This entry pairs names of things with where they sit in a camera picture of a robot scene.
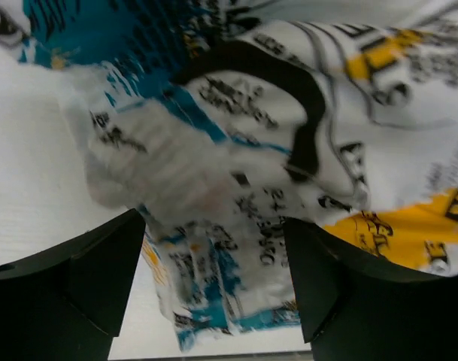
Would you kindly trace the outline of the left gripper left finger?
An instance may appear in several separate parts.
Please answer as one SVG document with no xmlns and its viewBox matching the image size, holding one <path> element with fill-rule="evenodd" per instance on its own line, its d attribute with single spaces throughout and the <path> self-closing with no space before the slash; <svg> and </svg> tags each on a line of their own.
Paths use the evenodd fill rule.
<svg viewBox="0 0 458 361">
<path fill-rule="evenodd" d="M 52 248 L 0 265 L 0 360 L 107 360 L 144 237 L 130 210 Z"/>
</svg>

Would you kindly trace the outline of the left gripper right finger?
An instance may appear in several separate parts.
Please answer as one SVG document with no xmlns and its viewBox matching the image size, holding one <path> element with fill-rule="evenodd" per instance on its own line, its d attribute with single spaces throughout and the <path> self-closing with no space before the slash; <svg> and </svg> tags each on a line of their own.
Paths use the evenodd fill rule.
<svg viewBox="0 0 458 361">
<path fill-rule="evenodd" d="M 293 218 L 284 238 L 316 360 L 458 360 L 458 275 L 393 264 Z"/>
</svg>

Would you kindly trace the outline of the patterned teal yellow shorts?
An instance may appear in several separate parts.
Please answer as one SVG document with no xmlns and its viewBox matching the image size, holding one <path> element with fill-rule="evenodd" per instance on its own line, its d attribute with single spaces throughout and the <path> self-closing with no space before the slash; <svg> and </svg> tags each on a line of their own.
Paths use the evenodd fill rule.
<svg viewBox="0 0 458 361">
<path fill-rule="evenodd" d="M 458 359 L 458 1 L 0 1 L 0 47 L 62 73 L 91 197 L 137 209 L 179 348 L 304 308 L 288 245 L 440 280 L 390 315 Z"/>
</svg>

